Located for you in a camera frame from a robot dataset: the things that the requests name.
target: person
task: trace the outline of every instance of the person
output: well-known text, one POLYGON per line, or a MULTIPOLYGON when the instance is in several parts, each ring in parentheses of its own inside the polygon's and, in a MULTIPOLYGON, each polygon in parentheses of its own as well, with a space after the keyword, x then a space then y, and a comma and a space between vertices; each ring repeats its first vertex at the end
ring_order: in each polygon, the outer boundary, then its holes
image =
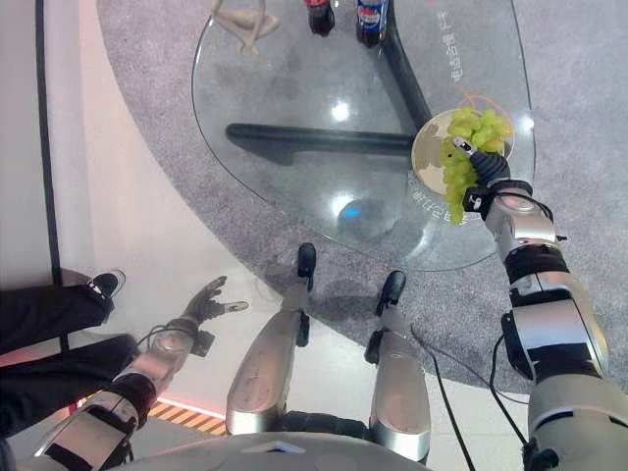
POLYGON ((68 337, 106 321, 124 283, 114 270, 85 285, 0 291, 0 439, 97 392, 131 362, 130 335, 87 345, 68 337), (58 352, 42 357, 51 342, 58 352))

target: grape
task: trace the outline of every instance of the grape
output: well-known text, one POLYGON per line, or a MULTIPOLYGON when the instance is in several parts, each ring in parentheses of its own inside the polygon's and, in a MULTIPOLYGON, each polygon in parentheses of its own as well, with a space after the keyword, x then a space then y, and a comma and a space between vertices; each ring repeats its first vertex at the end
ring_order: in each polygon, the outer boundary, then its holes
POLYGON ((445 203, 449 209, 452 224, 461 224, 464 217, 462 198, 469 186, 474 186, 478 178, 473 165, 464 152, 453 145, 448 137, 441 146, 441 163, 445 167, 443 181, 446 184, 445 203))
POLYGON ((462 198, 466 189, 477 184, 478 176, 469 158, 453 145, 453 137, 470 140, 483 152, 503 155, 504 141, 514 136, 508 119, 497 114, 494 108, 480 114, 467 106, 451 114, 447 128, 450 137, 441 145, 441 163, 445 167, 443 182, 446 184, 445 202, 449 208, 452 224, 462 223, 464 208, 462 198))

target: wall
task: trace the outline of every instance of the wall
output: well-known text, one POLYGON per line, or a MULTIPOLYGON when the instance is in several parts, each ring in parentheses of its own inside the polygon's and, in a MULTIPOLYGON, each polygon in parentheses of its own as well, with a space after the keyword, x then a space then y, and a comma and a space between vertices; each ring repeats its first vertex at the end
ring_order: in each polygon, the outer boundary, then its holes
POLYGON ((0 288, 51 282, 34 0, 0 2, 0 288))

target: gray carpet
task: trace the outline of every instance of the gray carpet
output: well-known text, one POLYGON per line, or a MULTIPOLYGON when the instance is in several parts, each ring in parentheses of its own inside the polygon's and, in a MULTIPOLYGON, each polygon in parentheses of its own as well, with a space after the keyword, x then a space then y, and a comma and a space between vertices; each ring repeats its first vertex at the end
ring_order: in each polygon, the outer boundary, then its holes
MULTIPOLYGON (((190 77, 206 0, 99 0, 105 44, 120 89, 155 158, 187 204, 250 270, 279 291, 298 245, 319 252, 314 315, 365 343, 383 280, 393 267, 343 248, 255 197, 212 156, 198 129, 190 77)), ((569 266, 590 290, 607 328, 611 375, 628 389, 628 177, 624 61, 628 12, 619 0, 524 2, 515 7, 528 66, 537 139, 536 196, 554 211, 569 266)), ((462 270, 408 274, 402 307, 426 340, 488 376, 490 353, 509 309, 495 256, 462 270)), ((477 384, 442 361, 448 378, 477 384)), ((502 356, 505 390, 525 392, 502 356)))

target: glass table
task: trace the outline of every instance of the glass table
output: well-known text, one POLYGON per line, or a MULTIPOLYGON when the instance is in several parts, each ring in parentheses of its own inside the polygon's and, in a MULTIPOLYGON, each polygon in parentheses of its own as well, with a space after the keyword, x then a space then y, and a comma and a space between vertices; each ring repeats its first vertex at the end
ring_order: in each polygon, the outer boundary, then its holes
POLYGON ((411 150, 443 112, 496 108, 515 131, 512 176, 532 182, 533 122, 511 2, 395 0, 387 36, 372 49, 357 40, 355 0, 332 0, 336 26, 325 38, 310 32, 303 2, 266 3, 281 25, 258 41, 259 56, 239 53, 212 19, 196 51, 194 111, 225 168, 296 221, 395 267, 455 269, 493 253, 479 216, 449 222, 411 150))

